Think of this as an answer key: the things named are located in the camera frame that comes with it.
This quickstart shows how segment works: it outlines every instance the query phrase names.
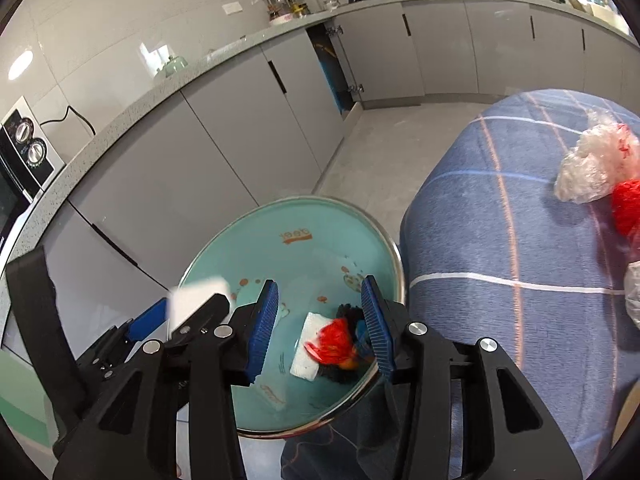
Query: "granite countertop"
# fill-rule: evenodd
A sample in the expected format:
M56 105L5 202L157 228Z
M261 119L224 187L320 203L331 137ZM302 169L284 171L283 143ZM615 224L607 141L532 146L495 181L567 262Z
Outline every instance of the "granite countertop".
M127 107L120 115L118 115L107 127L101 130L62 170L60 175L49 186L40 201L36 204L24 228L18 236L14 248L9 256L9 261L31 251L40 240L45 229L51 222L52 218L62 206L65 199L72 192L74 187L80 182L82 177L89 171L98 159L124 134L130 127L139 121L144 115L148 114L153 108L158 106L162 101L167 99L188 83L208 72L212 68L224 63L238 54L241 54L255 46L266 41L272 40L292 32L302 27L311 27L317 23L340 16L355 10L367 9L391 3L410 2L417 0L365 0L346 6L339 7L335 10L325 10L316 14L310 14L298 20L284 23L276 27L270 27L255 34L251 34L241 40L230 43L223 48L215 50L201 60L195 61L177 72L169 78L163 80L155 86L147 94ZM629 41L632 45L638 47L636 41L624 34L622 31L612 27L606 22L593 16L573 9L569 5L561 5L551 0L508 0L516 2L524 2L550 9L566 12L588 22L594 23L608 31L619 35L621 38ZM0 278L0 341L4 333L4 327L9 312L10 300L4 269Z

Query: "microwave knob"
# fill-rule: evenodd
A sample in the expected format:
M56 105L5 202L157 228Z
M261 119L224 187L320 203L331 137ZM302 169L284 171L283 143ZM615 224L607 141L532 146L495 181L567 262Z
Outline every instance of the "microwave knob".
M47 155L47 147L41 139L34 139L27 151L27 163L35 168L39 166Z
M32 135L33 123L27 118L21 120L15 129L15 140L20 144L25 144L31 140Z

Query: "floor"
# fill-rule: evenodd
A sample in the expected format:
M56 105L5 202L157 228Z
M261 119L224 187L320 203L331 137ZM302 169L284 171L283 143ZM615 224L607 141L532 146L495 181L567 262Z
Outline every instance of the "floor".
M361 207L398 242L402 216L424 179L464 127L488 106L437 103L365 110L318 194Z

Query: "black power cord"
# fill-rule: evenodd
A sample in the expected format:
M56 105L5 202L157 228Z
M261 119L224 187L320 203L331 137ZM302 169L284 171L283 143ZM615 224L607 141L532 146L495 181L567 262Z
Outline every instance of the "black power cord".
M49 124L49 123L61 123L69 115L69 110L71 110L73 113L75 113L79 118L81 118L89 126L89 128L91 128L91 133L94 134L94 137L95 137L95 129L92 126L92 124L84 116L79 114L78 111L76 111L76 109L73 108L71 105L67 105L66 111L65 111L65 116L62 119L52 119L50 121L44 121L43 123L40 123L40 126L44 126L45 124Z

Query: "metal screw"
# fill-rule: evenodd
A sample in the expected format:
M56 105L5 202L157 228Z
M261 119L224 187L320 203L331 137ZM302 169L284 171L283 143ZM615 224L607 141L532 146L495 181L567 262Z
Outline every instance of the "metal screw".
M151 339L142 345L142 350L145 354L155 354L160 349L160 342L156 339Z
M427 326L420 322L409 323L409 332L415 335L425 335L427 333Z
M485 337L480 340L480 348L485 352L495 352L498 348L498 343L491 338Z
M229 325L220 325L216 327L216 329L213 331L213 334L216 337L225 338L232 335L233 332L234 329L232 329Z

